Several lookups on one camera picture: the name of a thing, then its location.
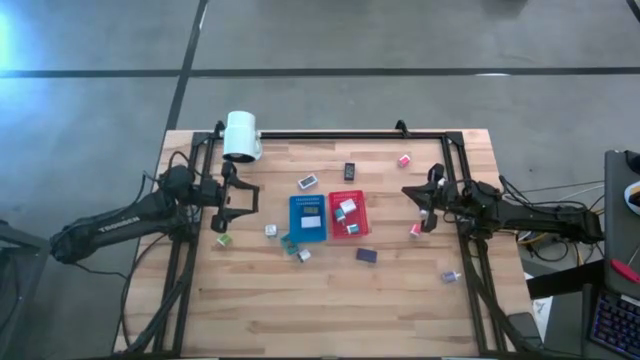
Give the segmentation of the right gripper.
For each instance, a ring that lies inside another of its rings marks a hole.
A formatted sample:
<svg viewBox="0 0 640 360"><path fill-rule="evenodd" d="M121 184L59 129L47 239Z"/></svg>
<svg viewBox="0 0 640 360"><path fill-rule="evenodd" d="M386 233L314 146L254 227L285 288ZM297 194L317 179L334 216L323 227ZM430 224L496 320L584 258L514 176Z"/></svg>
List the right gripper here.
<svg viewBox="0 0 640 360"><path fill-rule="evenodd" d="M411 195L410 200L420 210L426 211L422 230L429 233L437 226L436 209L461 215L466 212L469 199L464 194L466 188L459 190L455 181L451 182L445 178L445 167L441 163L436 163L429 169L427 180L428 182L423 185L405 186L402 192L405 195Z"/></svg>

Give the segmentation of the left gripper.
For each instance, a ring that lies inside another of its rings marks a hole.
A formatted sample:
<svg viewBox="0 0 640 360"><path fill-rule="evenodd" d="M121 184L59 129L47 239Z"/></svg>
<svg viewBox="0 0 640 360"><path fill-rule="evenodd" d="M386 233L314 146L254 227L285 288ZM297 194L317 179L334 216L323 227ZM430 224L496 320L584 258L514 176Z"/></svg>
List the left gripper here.
<svg viewBox="0 0 640 360"><path fill-rule="evenodd" d="M203 178L200 183L200 204L202 207L217 207L218 212L212 216L211 229L218 233L227 231L226 206L229 202L228 189L230 179L232 186L240 190L250 190L253 196L259 194L259 187L249 184L239 179L235 175L235 165L230 161L225 161L221 168L222 182L213 178ZM251 209L227 208L227 218L236 219L241 216L250 215L259 211L259 199L253 198Z"/></svg>

